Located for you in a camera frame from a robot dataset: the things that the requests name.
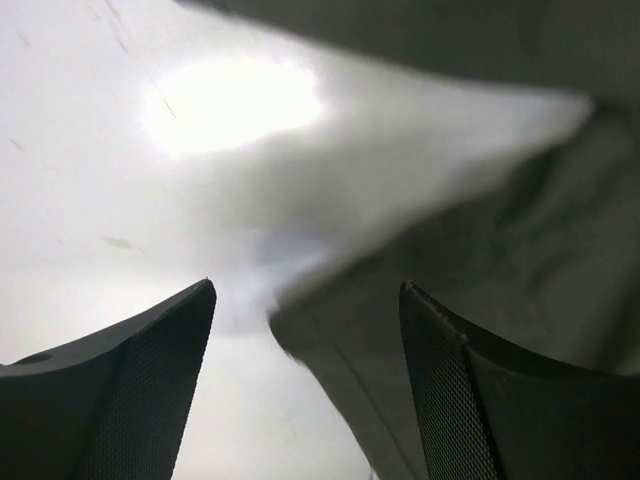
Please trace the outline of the olive green shorts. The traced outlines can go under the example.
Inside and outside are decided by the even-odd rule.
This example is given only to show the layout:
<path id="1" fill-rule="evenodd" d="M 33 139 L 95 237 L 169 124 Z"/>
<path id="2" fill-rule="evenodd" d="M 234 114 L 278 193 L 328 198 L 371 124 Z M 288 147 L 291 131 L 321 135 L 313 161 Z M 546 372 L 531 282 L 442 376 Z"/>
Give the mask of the olive green shorts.
<path id="1" fill-rule="evenodd" d="M 414 280 L 484 327 L 587 367 L 639 363 L 639 5 L 635 1 L 217 1 L 377 59 L 557 87 L 594 111 L 494 192 L 446 208 L 286 303 L 280 346 L 320 381 L 381 479 L 424 479 L 394 317 Z"/>

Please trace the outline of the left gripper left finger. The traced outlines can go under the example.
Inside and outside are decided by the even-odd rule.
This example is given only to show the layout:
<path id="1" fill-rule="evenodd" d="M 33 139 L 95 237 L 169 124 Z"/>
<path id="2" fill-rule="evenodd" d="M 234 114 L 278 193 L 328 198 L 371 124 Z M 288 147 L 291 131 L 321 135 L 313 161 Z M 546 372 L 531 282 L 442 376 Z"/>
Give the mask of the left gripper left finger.
<path id="1" fill-rule="evenodd" d="M 205 279 L 134 317 L 2 366 L 2 478 L 171 478 L 215 304 Z"/>

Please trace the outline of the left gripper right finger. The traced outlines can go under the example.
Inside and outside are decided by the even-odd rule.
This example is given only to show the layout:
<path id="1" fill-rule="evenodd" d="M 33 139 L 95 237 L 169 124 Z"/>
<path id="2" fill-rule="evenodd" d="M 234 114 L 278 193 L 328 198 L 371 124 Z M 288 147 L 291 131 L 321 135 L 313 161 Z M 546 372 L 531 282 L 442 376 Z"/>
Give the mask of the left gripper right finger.
<path id="1" fill-rule="evenodd" d="M 451 312 L 416 285 L 401 335 L 432 479 L 635 479 L 639 379 L 572 366 Z"/>

